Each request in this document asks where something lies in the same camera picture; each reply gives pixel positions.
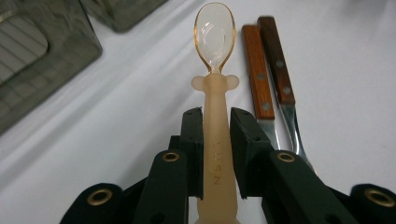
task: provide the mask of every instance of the metal blade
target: metal blade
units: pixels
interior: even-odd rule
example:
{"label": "metal blade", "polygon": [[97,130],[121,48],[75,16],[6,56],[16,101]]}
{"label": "metal blade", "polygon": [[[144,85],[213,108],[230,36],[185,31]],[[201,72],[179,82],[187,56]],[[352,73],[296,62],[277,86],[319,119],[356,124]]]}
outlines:
{"label": "metal blade", "polygon": [[258,119],[260,127],[264,131],[265,135],[270,139],[271,146],[274,149],[279,149],[279,141],[277,140],[277,133],[275,128],[275,122],[273,119]]}

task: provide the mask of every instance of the wooden handle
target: wooden handle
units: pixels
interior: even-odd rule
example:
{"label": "wooden handle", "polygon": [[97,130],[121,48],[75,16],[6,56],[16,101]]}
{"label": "wooden handle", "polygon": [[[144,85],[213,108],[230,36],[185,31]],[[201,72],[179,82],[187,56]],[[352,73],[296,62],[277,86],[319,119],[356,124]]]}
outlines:
{"label": "wooden handle", "polygon": [[275,82],[277,100],[282,105],[294,105],[296,102],[275,19],[273,17],[260,17],[257,20],[257,26],[260,29],[265,55]]}
{"label": "wooden handle", "polygon": [[255,25],[242,27],[256,119],[275,119],[262,41]]}

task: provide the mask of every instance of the wooden-handled knife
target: wooden-handled knife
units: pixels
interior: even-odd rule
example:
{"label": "wooden-handled knife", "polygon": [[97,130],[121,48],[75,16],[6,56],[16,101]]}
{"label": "wooden-handled knife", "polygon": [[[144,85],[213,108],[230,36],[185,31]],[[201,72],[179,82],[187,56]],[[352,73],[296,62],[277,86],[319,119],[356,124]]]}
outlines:
{"label": "wooden-handled knife", "polygon": [[275,19],[273,17],[260,17],[257,21],[257,26],[260,30],[265,55],[267,56],[267,62],[274,81],[276,98],[290,134],[292,151],[299,155],[313,170],[311,163],[305,155],[301,142],[295,111],[296,102],[291,88],[285,57],[280,45]]}
{"label": "wooden-handled knife", "polygon": [[242,27],[242,34],[245,40],[246,58],[256,119],[270,139],[271,145],[275,149],[279,149],[275,127],[274,105],[270,91],[271,78],[268,76],[265,66],[259,29],[255,25],[244,25]]}

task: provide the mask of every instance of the spoon bowl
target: spoon bowl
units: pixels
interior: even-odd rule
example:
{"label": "spoon bowl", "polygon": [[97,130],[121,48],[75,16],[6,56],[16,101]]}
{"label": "spoon bowl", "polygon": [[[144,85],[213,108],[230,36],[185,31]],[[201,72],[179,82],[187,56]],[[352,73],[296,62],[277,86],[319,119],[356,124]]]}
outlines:
{"label": "spoon bowl", "polygon": [[235,44],[233,13],[222,3],[209,3],[195,19],[194,42],[209,73],[220,73]]}

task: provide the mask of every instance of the spoon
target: spoon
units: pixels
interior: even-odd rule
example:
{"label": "spoon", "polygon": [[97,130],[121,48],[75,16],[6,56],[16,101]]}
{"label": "spoon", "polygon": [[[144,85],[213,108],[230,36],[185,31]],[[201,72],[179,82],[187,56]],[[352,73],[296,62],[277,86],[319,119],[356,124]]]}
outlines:
{"label": "spoon", "polygon": [[196,224],[237,224],[236,185],[233,172],[226,91],[239,79],[221,73],[233,51],[233,14],[221,3],[203,6],[194,25],[195,47],[209,74],[195,77],[191,85],[205,93],[204,108],[204,198],[198,200]]}

